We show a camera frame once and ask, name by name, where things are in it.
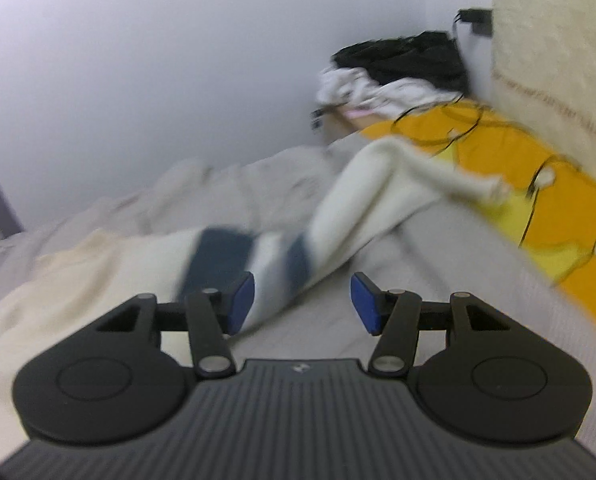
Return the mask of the grey bed sheet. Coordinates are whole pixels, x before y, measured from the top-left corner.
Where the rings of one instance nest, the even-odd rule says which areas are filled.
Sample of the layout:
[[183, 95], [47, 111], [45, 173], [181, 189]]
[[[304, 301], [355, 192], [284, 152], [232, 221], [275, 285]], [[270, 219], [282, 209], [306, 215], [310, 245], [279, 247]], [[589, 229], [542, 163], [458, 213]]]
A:
[[[371, 154], [355, 134], [224, 170], [188, 159], [145, 190], [0, 236], [0, 463], [26, 440], [10, 398], [26, 359], [139, 292], [171, 299], [184, 259], [209, 226], [257, 237], [253, 265], [268, 268], [273, 250], [295, 240], [331, 192], [352, 196], [393, 163], [388, 151]], [[365, 358], [369, 339], [349, 300], [355, 271], [435, 300], [468, 290], [590, 372], [593, 400], [578, 438], [596, 454], [596, 323], [469, 206], [414, 180], [404, 186], [409, 202], [398, 220], [373, 226], [336, 270], [296, 299], [263, 292], [236, 340], [237, 354]]]

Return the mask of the cream and blue fleece sweater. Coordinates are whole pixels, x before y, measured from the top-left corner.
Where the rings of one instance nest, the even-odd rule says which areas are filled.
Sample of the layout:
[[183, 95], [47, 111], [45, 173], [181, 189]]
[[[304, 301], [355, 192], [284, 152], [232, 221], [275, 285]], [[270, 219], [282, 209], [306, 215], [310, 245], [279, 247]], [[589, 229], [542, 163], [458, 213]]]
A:
[[250, 272], [255, 328], [415, 212], [450, 196], [499, 205], [509, 193], [503, 177], [401, 136], [355, 133], [225, 170], [187, 160], [128, 197], [0, 232], [0, 462], [26, 442], [18, 370], [121, 302], [142, 292], [169, 302]]

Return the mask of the black wall charger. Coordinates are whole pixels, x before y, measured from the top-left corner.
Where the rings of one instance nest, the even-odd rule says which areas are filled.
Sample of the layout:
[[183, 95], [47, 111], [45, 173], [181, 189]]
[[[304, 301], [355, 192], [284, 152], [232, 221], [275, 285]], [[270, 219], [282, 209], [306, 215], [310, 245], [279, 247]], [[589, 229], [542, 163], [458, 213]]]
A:
[[493, 10], [488, 8], [459, 9], [455, 16], [456, 23], [468, 24], [471, 33], [476, 36], [493, 37]]

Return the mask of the cream quilted headboard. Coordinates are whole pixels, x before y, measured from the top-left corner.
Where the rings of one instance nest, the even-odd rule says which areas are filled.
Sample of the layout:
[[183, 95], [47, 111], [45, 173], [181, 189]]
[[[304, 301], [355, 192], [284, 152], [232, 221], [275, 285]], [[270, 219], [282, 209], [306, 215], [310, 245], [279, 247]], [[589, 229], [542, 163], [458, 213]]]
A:
[[493, 0], [493, 99], [596, 178], [596, 0]]

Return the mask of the wooden bedside table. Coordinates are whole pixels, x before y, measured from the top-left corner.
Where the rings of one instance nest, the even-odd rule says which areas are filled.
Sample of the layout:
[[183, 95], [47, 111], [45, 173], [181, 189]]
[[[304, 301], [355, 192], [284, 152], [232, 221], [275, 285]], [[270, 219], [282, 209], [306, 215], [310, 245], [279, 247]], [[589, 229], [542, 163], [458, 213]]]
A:
[[381, 116], [371, 113], [370, 110], [360, 110], [346, 105], [324, 106], [311, 113], [311, 128], [324, 144], [332, 144], [382, 121]]

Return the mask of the black clothing pile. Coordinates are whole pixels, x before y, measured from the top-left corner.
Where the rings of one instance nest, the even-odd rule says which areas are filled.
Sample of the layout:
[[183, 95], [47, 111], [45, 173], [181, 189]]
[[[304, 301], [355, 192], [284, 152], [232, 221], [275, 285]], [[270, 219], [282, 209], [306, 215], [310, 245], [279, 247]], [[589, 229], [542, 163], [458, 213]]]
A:
[[338, 68], [361, 68], [383, 86], [413, 78], [465, 96], [471, 91], [462, 55], [447, 32], [363, 41], [339, 50], [331, 60]]

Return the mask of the white clothing pile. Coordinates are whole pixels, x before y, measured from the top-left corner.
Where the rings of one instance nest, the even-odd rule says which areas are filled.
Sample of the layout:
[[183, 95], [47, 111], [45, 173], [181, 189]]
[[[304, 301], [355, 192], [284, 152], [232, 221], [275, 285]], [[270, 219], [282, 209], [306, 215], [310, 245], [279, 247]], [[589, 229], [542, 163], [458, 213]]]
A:
[[378, 84], [363, 68], [330, 67], [319, 74], [315, 101], [320, 106], [346, 105], [394, 119], [412, 108], [453, 102], [461, 97], [462, 92], [437, 88], [424, 79], [402, 78]]

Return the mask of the yellow pillow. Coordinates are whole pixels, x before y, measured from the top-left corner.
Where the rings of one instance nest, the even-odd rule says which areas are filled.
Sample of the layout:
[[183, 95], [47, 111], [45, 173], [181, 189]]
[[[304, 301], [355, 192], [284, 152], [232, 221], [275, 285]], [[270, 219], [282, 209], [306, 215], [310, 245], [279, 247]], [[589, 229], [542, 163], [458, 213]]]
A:
[[459, 169], [503, 177], [509, 197], [481, 214], [596, 318], [596, 180], [570, 157], [472, 101], [409, 110], [362, 132], [403, 136]]

